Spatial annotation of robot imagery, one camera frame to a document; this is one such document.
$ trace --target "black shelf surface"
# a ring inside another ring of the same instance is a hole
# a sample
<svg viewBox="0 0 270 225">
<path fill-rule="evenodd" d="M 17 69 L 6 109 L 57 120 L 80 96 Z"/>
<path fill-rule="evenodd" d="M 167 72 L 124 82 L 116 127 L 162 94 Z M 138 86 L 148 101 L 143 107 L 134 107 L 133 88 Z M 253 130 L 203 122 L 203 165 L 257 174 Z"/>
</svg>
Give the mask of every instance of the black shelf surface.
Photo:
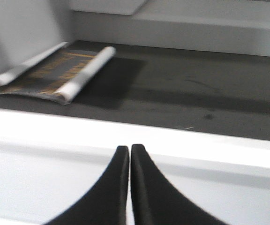
<svg viewBox="0 0 270 225">
<path fill-rule="evenodd" d="M 117 55 L 73 103 L 4 95 L 0 108 L 270 140 L 270 57 L 77 41 Z"/>
</svg>

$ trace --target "paper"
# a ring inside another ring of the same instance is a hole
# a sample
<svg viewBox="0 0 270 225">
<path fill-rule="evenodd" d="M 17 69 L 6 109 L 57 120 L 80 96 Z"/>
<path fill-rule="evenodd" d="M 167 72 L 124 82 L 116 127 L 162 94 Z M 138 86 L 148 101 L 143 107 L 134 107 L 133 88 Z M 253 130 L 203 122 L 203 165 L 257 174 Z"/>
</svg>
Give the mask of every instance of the paper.
<svg viewBox="0 0 270 225">
<path fill-rule="evenodd" d="M 62 105 L 69 104 L 114 54 L 113 47 L 106 47 L 99 53 L 60 49 L 24 73 L 19 65 L 11 73 L 0 75 L 0 94 L 30 96 Z M 39 58 L 37 56 L 36 60 L 29 60 L 32 61 L 29 64 L 34 64 Z"/>
</svg>

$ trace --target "white edge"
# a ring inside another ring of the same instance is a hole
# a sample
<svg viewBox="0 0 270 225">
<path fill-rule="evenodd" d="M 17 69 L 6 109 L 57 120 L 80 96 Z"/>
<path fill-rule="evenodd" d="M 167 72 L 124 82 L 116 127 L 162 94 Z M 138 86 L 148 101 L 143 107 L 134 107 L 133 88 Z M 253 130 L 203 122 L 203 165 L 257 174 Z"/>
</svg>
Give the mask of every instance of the white edge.
<svg viewBox="0 0 270 225">
<path fill-rule="evenodd" d="M 61 42 L 48 50 L 26 60 L 25 62 L 15 66 L 11 70 L 0 74 L 0 86 L 7 85 L 16 78 L 18 78 L 22 73 L 30 69 L 31 67 L 35 66 L 42 60 L 44 60 L 46 57 L 57 51 L 58 49 L 65 47 L 68 44 L 68 42 Z"/>
<path fill-rule="evenodd" d="M 71 102 L 82 87 L 94 77 L 115 53 L 116 50 L 114 47 L 105 47 L 76 75 L 76 77 L 59 87 L 55 93 L 62 95 L 67 103 Z"/>
<path fill-rule="evenodd" d="M 2 109 L 0 143 L 79 153 L 142 143 L 151 154 L 270 169 L 270 141 Z"/>
</svg>

